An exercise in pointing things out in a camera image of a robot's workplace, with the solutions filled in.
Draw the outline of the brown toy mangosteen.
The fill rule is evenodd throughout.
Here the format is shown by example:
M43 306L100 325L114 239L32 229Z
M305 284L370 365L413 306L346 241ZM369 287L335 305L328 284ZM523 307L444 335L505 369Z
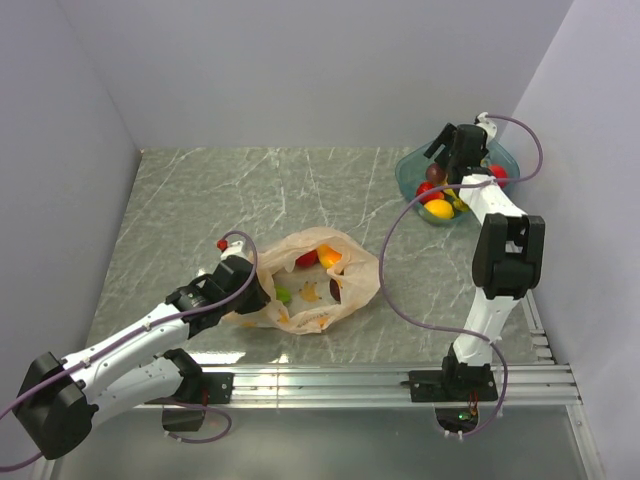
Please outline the brown toy mangosteen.
M426 179L433 185L443 184L447 179L446 171L437 163L429 165L425 172Z

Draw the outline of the yellow toy lemon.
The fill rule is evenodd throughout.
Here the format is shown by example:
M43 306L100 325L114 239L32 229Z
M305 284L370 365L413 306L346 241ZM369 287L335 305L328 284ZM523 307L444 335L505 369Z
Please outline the yellow toy lemon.
M444 199L430 200L424 204L424 209L432 216L442 220L451 220L455 216L454 207Z

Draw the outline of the green toy pepper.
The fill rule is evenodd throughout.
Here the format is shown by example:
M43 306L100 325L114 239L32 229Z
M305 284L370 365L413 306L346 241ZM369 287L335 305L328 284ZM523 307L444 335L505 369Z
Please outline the green toy pepper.
M281 303L287 305L292 301L291 292L287 288L282 286L276 286L275 292L276 292L276 299Z

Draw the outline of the translucent printed plastic bag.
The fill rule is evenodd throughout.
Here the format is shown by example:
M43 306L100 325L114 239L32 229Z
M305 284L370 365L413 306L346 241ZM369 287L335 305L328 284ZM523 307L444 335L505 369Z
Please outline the translucent printed plastic bag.
M329 245L342 254L331 269L320 262L307 269L295 260ZM379 260L347 234L329 227L313 227L293 233L257 254L257 278L270 296L262 310L239 315L230 313L223 321L247 328L276 328L295 335L319 334L331 325L365 307L380 288ZM330 295L329 282L341 287L341 302ZM285 305L276 299L275 287L287 288L292 301Z

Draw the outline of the red toy pepper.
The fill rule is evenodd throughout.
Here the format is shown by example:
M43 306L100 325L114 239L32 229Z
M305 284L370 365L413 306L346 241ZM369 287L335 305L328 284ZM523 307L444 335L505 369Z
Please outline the red toy pepper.
M295 265L301 269L307 269L313 267L319 262L318 254L316 250L311 250L295 260Z

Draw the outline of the orange yellow toy mango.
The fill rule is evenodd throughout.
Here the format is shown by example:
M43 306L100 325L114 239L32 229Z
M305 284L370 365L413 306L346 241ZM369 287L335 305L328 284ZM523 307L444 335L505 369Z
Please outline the orange yellow toy mango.
M331 269L342 259L342 254L329 245L322 244L316 248L318 261L325 269Z

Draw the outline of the red toy strawberry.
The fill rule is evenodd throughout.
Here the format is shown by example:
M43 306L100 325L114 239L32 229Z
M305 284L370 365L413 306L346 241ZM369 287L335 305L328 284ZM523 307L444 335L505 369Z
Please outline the red toy strawberry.
M427 204L433 200L444 200L445 195L442 191L434 191L435 186L428 182L422 182L416 189L415 196L419 197L419 202L422 205Z

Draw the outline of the dark purple toy fruit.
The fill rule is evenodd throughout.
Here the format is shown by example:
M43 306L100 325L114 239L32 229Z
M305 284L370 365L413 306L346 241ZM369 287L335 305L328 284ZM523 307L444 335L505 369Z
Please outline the dark purple toy fruit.
M336 279L331 279L329 282L329 292L331 297L337 302L341 302L341 287Z

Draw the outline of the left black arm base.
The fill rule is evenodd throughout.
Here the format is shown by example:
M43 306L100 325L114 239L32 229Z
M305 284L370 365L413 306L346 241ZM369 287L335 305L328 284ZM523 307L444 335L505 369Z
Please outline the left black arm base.
M231 401L234 374L204 373L184 381L184 385L170 396L149 402L162 407L161 425L169 434L203 433L206 427L223 431L228 420L210 408L227 405Z

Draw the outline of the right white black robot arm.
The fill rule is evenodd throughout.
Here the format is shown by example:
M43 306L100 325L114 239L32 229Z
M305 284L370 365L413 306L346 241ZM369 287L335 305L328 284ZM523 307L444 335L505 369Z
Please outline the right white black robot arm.
M508 118L482 113L471 124L448 123L424 152L444 169L453 199L481 225L472 260L474 300L440 375L444 394L457 400L489 370L506 319L541 278L545 221L517 207L504 192L518 179L501 179L487 165L495 122L501 119Z

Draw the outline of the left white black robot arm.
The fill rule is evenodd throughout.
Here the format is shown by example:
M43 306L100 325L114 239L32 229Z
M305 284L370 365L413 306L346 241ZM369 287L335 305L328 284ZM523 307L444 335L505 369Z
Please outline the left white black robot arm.
M230 313L254 313L269 301L251 255L234 242L213 272L177 288L134 324L61 359L50 352L35 359L10 410L40 456L54 460L140 404L199 404L203 371L181 344Z

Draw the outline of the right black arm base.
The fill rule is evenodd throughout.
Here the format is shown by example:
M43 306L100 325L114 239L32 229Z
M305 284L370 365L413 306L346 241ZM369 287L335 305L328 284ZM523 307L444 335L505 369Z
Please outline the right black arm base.
M459 438L478 433L481 403L495 402L500 410L506 394L488 365L472 367L469 371L411 370L401 382L409 388L412 403L435 405L438 426L449 435Z

